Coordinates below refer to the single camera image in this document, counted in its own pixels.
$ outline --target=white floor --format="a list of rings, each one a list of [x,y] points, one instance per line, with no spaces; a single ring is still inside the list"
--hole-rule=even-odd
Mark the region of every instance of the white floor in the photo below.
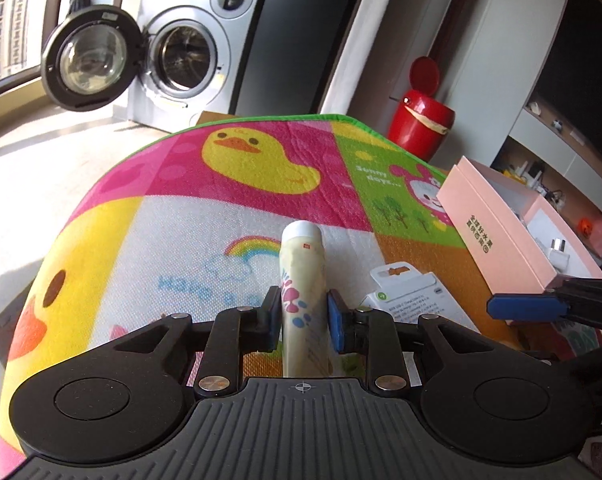
[[[165,133],[112,117],[112,108],[49,107],[0,137],[0,313],[34,279],[42,258],[92,184]],[[0,362],[0,388],[4,368]]]

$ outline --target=television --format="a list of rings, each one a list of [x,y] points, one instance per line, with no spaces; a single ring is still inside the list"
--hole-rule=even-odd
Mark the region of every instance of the television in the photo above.
[[[602,156],[602,3],[568,0],[536,84]]]

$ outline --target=washing machine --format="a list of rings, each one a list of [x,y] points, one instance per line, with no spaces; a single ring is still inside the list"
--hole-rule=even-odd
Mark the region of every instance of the washing machine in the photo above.
[[[88,111],[126,89],[128,119],[168,132],[203,110],[232,113],[262,0],[141,0],[135,20],[107,5],[70,14],[41,60],[47,94]]]

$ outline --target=washing machine door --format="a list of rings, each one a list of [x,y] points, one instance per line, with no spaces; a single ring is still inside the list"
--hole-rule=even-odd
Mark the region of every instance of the washing machine door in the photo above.
[[[89,6],[70,14],[50,36],[41,80],[60,107],[96,110],[132,83],[143,56],[143,37],[132,16],[114,6]]]

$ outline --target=metal screw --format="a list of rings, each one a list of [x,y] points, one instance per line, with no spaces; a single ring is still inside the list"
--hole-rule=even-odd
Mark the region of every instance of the metal screw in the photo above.
[[[393,392],[405,388],[408,383],[398,375],[382,375],[377,377],[375,384],[377,385],[377,388],[380,388],[381,390]]]
[[[199,387],[207,392],[220,392],[230,386],[230,381],[220,375],[209,375],[199,381]]]

